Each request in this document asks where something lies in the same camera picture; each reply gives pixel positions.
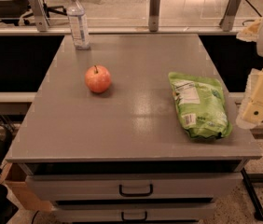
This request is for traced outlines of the grey drawer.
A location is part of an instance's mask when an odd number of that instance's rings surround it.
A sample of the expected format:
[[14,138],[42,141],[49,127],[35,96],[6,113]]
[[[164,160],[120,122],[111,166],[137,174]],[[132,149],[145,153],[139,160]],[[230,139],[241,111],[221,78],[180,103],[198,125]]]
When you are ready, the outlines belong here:
[[217,198],[242,180],[238,173],[142,175],[29,175],[26,184],[43,201]]
[[196,221],[210,217],[214,203],[152,203],[93,205],[77,209],[55,209],[61,222],[150,222]]

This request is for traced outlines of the grey top drawer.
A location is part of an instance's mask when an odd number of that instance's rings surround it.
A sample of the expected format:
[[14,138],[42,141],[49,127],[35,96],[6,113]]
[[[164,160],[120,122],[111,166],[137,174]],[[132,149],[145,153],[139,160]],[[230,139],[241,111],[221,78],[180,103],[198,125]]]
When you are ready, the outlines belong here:
[[29,175],[26,184],[43,201],[217,198],[242,180],[238,173],[142,175]]

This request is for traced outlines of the left grey metal bracket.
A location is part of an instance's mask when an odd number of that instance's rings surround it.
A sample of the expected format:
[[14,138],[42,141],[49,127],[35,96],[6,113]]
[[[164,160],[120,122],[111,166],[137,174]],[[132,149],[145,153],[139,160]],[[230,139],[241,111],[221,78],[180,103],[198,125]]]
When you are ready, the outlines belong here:
[[28,0],[35,17],[35,25],[39,32],[46,32],[49,24],[41,0]]

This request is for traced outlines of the middle grey metal bracket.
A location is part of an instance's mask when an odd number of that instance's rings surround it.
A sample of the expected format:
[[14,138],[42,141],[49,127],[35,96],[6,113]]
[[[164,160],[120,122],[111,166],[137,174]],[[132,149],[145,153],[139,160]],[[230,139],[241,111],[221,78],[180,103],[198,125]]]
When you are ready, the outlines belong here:
[[156,32],[159,29],[160,0],[149,0],[148,29]]

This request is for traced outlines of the clear plastic water bottle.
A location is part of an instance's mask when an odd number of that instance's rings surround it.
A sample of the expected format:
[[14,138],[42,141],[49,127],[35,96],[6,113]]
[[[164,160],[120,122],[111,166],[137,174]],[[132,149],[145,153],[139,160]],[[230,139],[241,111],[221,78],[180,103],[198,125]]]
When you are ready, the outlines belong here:
[[87,15],[84,7],[78,0],[69,0],[69,6],[66,13],[76,49],[89,49],[90,38],[87,25]]

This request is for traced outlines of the grey metal bracket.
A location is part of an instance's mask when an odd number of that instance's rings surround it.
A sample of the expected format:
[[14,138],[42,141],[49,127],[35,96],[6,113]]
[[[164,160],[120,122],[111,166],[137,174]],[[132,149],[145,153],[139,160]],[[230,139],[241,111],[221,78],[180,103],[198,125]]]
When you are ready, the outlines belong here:
[[160,0],[149,0],[148,29],[156,32],[159,29]]
[[49,24],[41,0],[28,0],[35,17],[35,25],[39,32],[46,32]]
[[225,13],[221,19],[221,22],[219,23],[220,28],[224,32],[229,32],[232,30],[241,1],[242,0],[228,0]]

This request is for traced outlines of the green rice chip bag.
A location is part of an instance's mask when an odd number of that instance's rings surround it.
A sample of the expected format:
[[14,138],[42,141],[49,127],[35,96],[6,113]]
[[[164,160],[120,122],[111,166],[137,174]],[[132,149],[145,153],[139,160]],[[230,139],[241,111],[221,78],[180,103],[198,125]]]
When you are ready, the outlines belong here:
[[190,138],[220,139],[231,134],[219,80],[177,72],[170,72],[168,79],[177,117]]

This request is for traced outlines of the right grey metal bracket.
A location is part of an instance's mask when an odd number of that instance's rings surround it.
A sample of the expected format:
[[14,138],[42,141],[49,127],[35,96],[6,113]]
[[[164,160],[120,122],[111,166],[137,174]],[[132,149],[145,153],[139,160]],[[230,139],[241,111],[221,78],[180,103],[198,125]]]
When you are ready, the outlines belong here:
[[221,22],[219,23],[220,28],[224,32],[229,32],[232,30],[241,1],[242,0],[228,0],[225,13],[221,19]]

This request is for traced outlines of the red apple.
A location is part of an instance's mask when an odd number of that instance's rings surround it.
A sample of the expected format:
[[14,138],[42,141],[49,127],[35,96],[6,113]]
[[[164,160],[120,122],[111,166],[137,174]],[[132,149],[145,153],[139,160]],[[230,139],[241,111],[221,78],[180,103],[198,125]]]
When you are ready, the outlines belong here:
[[111,75],[102,65],[90,67],[85,74],[86,86],[95,93],[105,92],[111,85]]

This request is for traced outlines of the brown cardboard box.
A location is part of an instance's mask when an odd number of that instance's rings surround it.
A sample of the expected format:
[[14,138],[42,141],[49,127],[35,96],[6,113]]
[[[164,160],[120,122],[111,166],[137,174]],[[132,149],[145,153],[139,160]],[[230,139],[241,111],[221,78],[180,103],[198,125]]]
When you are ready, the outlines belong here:
[[7,163],[3,167],[0,182],[7,185],[22,207],[32,211],[51,211],[51,203],[41,201],[27,186],[26,173],[18,164]]

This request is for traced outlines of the black table leg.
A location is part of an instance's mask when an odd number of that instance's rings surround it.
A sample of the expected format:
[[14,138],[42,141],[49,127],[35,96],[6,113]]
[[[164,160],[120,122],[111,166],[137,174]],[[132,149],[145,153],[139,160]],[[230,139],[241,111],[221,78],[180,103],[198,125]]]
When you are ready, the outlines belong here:
[[249,194],[250,200],[255,208],[255,213],[254,213],[254,217],[256,220],[259,221],[263,221],[263,207],[262,204],[260,202],[260,200],[258,199],[255,189],[252,185],[252,182],[249,178],[249,175],[246,173],[245,169],[241,170],[241,174],[243,177],[243,184]]

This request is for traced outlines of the grey bottom drawer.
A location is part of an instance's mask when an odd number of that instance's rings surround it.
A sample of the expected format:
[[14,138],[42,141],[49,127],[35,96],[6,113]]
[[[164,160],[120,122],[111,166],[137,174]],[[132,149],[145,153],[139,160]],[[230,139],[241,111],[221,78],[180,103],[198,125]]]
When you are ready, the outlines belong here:
[[55,209],[61,222],[150,222],[196,221],[210,217],[214,203],[152,203],[93,205],[77,209]]

